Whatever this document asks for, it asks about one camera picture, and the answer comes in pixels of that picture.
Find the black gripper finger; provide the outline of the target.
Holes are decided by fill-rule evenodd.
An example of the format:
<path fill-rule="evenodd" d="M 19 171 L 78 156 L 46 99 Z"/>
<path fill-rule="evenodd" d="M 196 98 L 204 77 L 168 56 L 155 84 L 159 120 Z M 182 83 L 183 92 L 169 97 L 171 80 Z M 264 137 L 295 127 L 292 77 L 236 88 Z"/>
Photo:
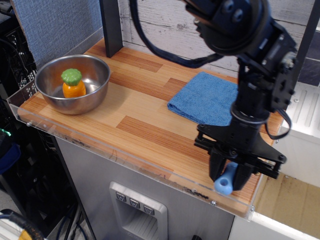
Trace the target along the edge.
<path fill-rule="evenodd" d="M 236 168 L 232 187 L 233 191 L 240 191 L 245 186 L 247 181 L 250 179 L 252 173 L 254 171 L 254 166 L 250 164 L 239 164 Z"/>
<path fill-rule="evenodd" d="M 227 159 L 224 156 L 214 152 L 213 150 L 210 152 L 209 176 L 214 182 L 221 176 L 226 161 Z"/>

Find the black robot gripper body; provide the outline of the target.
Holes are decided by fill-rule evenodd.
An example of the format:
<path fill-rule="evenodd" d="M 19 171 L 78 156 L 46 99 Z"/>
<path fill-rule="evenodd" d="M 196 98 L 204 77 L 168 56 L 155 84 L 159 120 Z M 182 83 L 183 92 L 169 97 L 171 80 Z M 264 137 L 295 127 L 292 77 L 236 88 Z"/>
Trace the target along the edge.
<path fill-rule="evenodd" d="M 262 173 L 278 178 L 280 167 L 286 157 L 266 143 L 260 135 L 262 125 L 266 125 L 270 113 L 263 111 L 257 116 L 248 116 L 238 110 L 231 110 L 228 126 L 199 124 L 194 145 L 224 156 L 226 160 L 254 166 L 253 173 Z"/>

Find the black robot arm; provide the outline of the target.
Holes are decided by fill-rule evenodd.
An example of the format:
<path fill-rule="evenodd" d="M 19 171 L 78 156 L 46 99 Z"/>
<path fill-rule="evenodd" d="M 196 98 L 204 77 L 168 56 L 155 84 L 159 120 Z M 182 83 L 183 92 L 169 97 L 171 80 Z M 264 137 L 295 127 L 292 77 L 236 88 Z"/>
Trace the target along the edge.
<path fill-rule="evenodd" d="M 241 190 L 252 174 L 277 178 L 286 157 L 261 137 L 271 113 L 289 121 L 294 94 L 296 43 L 271 17 L 266 0 L 188 0 L 186 10 L 206 45 L 221 56 L 235 56 L 238 89 L 228 126 L 200 124 L 195 145 L 210 156 L 209 176 L 216 182 L 226 161 L 237 164 L 232 188 Z"/>

